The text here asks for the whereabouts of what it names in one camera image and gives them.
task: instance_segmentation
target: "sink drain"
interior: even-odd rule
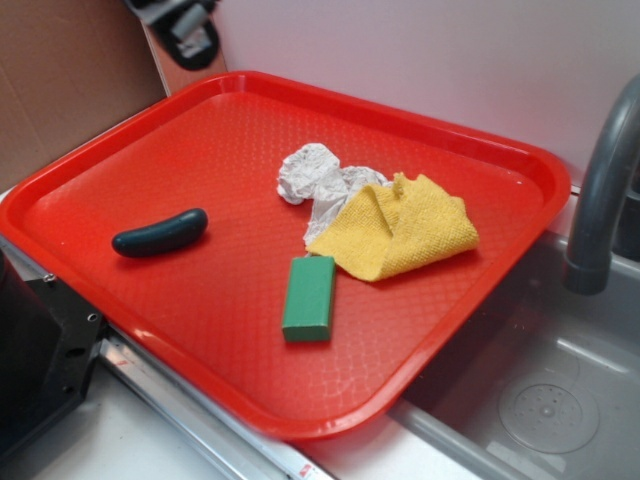
[[[500,397],[500,420],[522,445],[543,453],[579,449],[598,430],[598,407],[575,382],[542,372],[517,378]]]

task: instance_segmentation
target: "yellow microfiber cloth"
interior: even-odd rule
[[[360,280],[374,282],[478,246],[464,201],[419,175],[393,186],[366,185],[307,251],[332,256]]]

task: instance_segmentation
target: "dark green toy cucumber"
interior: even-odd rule
[[[158,255],[195,242],[204,233],[208,223],[204,210],[192,208],[161,222],[118,233],[111,245],[125,257]]]

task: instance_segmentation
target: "stainless steel sink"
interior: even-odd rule
[[[545,234],[403,394],[487,478],[640,478],[640,270],[616,258],[603,293],[570,293],[564,240]]]

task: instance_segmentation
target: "gray faucet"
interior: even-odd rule
[[[563,283],[593,295],[607,286],[611,252],[640,260],[640,75],[622,90],[596,143],[564,259]]]

